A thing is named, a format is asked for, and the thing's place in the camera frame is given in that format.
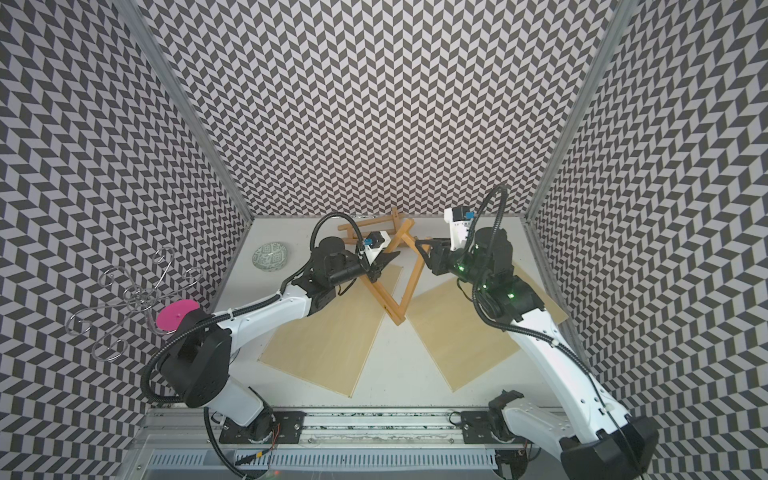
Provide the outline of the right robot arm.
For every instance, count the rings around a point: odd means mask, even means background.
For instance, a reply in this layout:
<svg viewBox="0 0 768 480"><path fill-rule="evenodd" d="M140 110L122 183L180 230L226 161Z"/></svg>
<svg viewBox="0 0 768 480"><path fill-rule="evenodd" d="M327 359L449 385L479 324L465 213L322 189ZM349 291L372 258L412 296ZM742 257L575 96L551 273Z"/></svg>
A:
<svg viewBox="0 0 768 480"><path fill-rule="evenodd" d="M453 249L448 239L415 243L436 275L471 286L473 307L488 327L506 333L531 359L564 411L558 417L516 391L490 402L495 435L523 437L560 460L570 479L639 479L659 442L659 425L634 416L609 394L562 336L541 296L514 270L503 230L483 228Z"/></svg>

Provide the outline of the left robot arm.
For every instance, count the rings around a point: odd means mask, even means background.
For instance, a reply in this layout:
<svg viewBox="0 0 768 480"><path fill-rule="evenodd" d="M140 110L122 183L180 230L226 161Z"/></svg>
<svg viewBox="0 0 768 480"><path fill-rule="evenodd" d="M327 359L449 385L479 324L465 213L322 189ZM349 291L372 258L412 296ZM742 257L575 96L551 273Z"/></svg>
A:
<svg viewBox="0 0 768 480"><path fill-rule="evenodd" d="M244 429L248 441L266 440L275 428L272 408L231 377L232 355L271 330L321 311L341 285L359 277L377 280L397 256L386 251L390 243L387 232L374 231L362 241L363 250L353 253L339 237L323 239L298 277L273 296L215 315L200 308L186 314L150 371L160 373L180 403L226 417Z"/></svg>

